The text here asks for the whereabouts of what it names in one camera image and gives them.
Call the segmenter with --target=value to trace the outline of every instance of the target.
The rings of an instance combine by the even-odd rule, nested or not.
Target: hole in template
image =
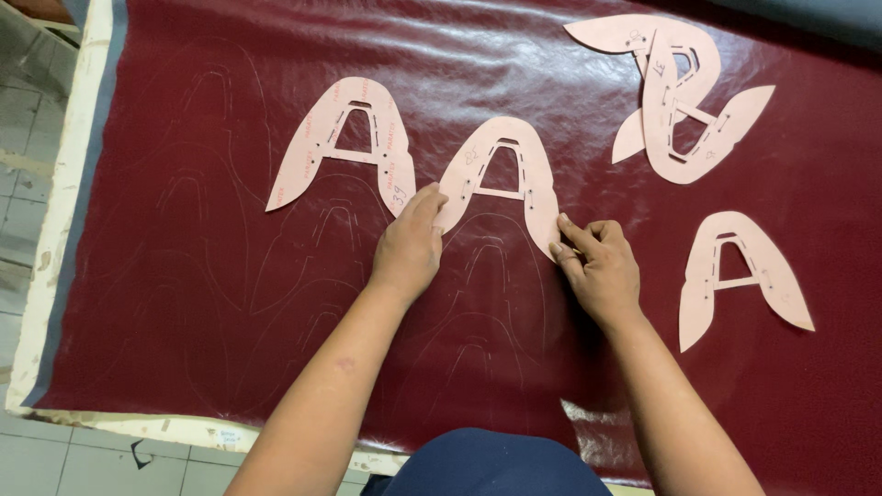
[[[340,128],[340,137],[337,138],[336,148],[369,154],[372,139],[368,113],[364,110],[354,109],[349,111],[346,122]]]
[[[484,168],[482,188],[516,192],[518,190],[518,156],[509,147],[496,147]]]
[[[748,262],[735,243],[741,242],[729,241],[720,245],[720,281],[751,276],[751,269],[747,266]]]
[[[676,115],[682,114],[677,112],[674,115],[674,118],[676,118]],[[691,116],[686,116],[685,119],[674,124],[674,139],[671,148],[679,154],[686,155],[686,160],[689,160],[692,153],[698,154],[701,152],[700,149],[693,150],[692,148],[699,142],[706,129],[707,124]]]
[[[682,79],[686,72],[692,68],[689,57],[683,54],[674,54],[674,62],[676,62],[676,78]]]

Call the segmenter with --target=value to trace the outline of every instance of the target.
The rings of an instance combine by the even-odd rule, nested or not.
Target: left hand
[[[368,289],[391,294],[410,306],[429,287],[438,271],[444,234],[432,222],[448,200],[438,188],[432,183],[418,191],[386,228],[377,243]]]

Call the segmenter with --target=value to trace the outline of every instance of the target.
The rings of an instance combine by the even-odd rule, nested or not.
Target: floor tile
[[[50,81],[48,84],[58,86],[62,90],[64,96],[71,95],[71,84],[73,83],[73,71],[77,68],[78,51],[68,49],[58,44],[56,46],[55,56],[52,57],[52,64],[49,66]]]
[[[343,476],[343,482],[354,482],[356,484],[367,484],[368,479],[370,478],[370,474],[368,472],[362,472],[361,470],[346,470],[346,475]]]
[[[341,482],[340,489],[337,490],[337,496],[358,496],[362,493],[362,489],[364,489],[364,484]]]
[[[221,465],[238,467],[239,465],[242,465],[242,460],[245,459],[245,453],[223,451],[220,449],[214,449],[213,447],[194,446],[190,450],[190,459],[197,462],[220,463]]]
[[[0,405],[4,405],[6,402],[6,389],[8,387],[9,384],[0,384]],[[71,427],[13,417],[6,413],[6,410],[0,408],[0,434],[66,443],[71,438]]]
[[[21,315],[0,313],[0,367],[12,366],[20,331]]]
[[[75,427],[73,429],[71,443],[129,451],[131,450],[131,443],[140,439],[141,438],[117,434],[115,432],[102,431],[100,429]],[[186,460],[187,455],[190,454],[190,445],[158,440],[142,440],[135,447],[135,452],[144,453],[146,455],[169,456],[171,458]]]
[[[54,164],[58,156],[62,128],[64,128],[64,105],[48,97],[42,98],[34,117],[34,126],[31,128],[31,137],[27,141],[25,155],[36,161]]]
[[[3,161],[0,161],[0,196],[12,196],[12,192],[15,191],[15,182],[18,180],[19,170],[9,167]]]
[[[187,462],[142,455],[141,470],[131,453],[71,444],[57,496],[179,496]]]
[[[183,476],[181,496],[222,496],[237,470],[228,465],[190,460]]]
[[[0,494],[55,496],[67,443],[0,434]]]
[[[0,258],[33,266],[44,215],[45,203],[18,198],[10,200],[6,222],[0,229]]]
[[[0,229],[3,228],[3,222],[6,219],[6,209],[9,208],[9,200],[9,196],[0,196]]]
[[[0,312],[23,315],[30,277],[0,271]]]
[[[45,203],[49,200],[49,191],[51,190],[52,181],[47,177],[22,170],[19,172],[19,179],[16,181],[15,190],[12,195],[15,196],[15,198],[30,199]]]
[[[52,94],[57,99],[63,98],[61,87],[46,84],[58,42],[49,34],[39,30],[37,33],[39,37],[33,45],[17,50],[0,66],[0,85]]]
[[[20,55],[37,35],[37,29],[19,16],[0,12],[0,66]]]
[[[40,99],[33,91],[0,86],[0,148],[25,153]]]

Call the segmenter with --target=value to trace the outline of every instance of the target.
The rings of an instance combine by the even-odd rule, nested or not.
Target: right hand
[[[585,254],[587,263],[583,266],[565,244],[551,243],[549,249],[597,325],[607,332],[642,318],[640,270],[622,226],[616,221],[597,221],[581,229],[563,213],[557,217],[557,226]]]

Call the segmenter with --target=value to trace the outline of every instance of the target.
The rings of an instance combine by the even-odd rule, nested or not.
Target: burgundy leather
[[[640,102],[639,73],[630,55],[592,51],[562,28],[651,7],[130,0],[77,276],[38,405],[265,421],[370,276],[392,220],[373,166],[329,159],[296,203],[264,213],[296,127],[334,81],[355,75],[392,93],[418,187],[488,118],[531,123],[562,210],[622,223],[648,318],[768,493],[877,490],[879,59],[701,2],[676,8],[687,11],[722,57],[701,109],[777,87],[729,157],[677,185],[642,152],[609,164],[617,127]],[[684,143],[697,135],[677,129]],[[493,175],[483,186],[504,187],[504,171]],[[721,210],[747,214],[776,243],[816,333],[747,286],[717,292],[713,324],[679,353],[689,249]],[[727,256],[722,270],[734,276],[737,256]],[[526,235],[523,205],[477,196],[396,336],[361,437],[412,451],[467,425],[547,436],[607,479],[646,485],[627,411],[605,341]]]

